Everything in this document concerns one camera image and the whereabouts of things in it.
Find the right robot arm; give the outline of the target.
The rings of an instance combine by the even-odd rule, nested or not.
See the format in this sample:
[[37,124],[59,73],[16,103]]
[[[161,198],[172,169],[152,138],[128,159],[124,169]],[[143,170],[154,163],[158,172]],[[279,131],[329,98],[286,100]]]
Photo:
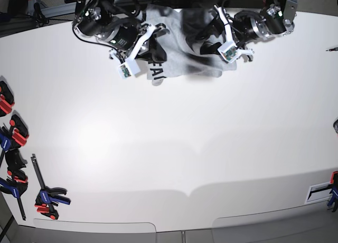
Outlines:
[[157,38],[165,34],[163,23],[149,24],[138,0],[132,0],[133,11],[115,0],[76,0],[72,31],[81,41],[110,48],[110,58],[119,64],[144,60],[162,64],[167,54]]

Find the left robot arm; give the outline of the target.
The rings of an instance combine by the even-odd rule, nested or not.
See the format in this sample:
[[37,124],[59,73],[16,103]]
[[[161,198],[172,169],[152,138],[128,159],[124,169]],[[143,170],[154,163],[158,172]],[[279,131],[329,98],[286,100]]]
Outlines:
[[211,36],[223,36],[223,43],[205,44],[201,55],[217,54],[227,64],[235,63],[246,56],[253,61],[254,51],[247,44],[255,40],[268,40],[291,34],[294,31],[294,18],[298,7],[297,0],[263,0],[263,8],[257,11],[242,10],[233,17],[226,10],[226,3],[215,5],[216,16],[197,34],[195,39],[202,41]]

